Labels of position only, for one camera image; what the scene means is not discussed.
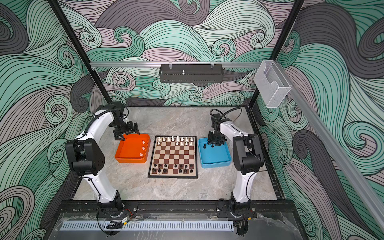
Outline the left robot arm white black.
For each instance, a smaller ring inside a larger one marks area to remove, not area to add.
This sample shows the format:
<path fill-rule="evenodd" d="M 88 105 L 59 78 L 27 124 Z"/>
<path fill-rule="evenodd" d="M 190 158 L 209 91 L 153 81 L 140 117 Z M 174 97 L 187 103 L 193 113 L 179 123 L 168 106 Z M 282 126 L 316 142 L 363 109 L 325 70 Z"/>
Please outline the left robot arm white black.
<path fill-rule="evenodd" d="M 140 133 L 137 123 L 126 121 L 128 114 L 125 110 L 125 105 L 120 102 L 100 105 L 85 130 L 74 140 L 65 143 L 70 170 L 88 180 L 101 209 L 114 209 L 118 212 L 124 210 L 124 204 L 119 191 L 112 186 L 103 170 L 105 155 L 99 143 L 108 127 L 114 128 L 116 141 L 124 141 L 125 136 Z"/>

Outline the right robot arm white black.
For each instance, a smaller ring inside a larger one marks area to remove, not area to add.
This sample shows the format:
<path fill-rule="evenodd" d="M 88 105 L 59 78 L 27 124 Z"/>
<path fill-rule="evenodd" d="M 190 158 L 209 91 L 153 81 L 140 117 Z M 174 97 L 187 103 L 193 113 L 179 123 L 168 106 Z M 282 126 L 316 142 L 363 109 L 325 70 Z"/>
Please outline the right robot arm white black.
<path fill-rule="evenodd" d="M 231 212 L 241 215 L 244 211 L 252 209 L 253 180 L 264 165 L 264 156 L 259 137 L 241 130 L 227 118 L 227 115 L 235 110 L 237 108 L 224 113 L 218 109 L 210 110 L 213 131 L 208 134 L 208 144 L 221 146 L 227 140 L 232 142 L 233 163 L 237 170 L 237 178 L 229 203 Z"/>

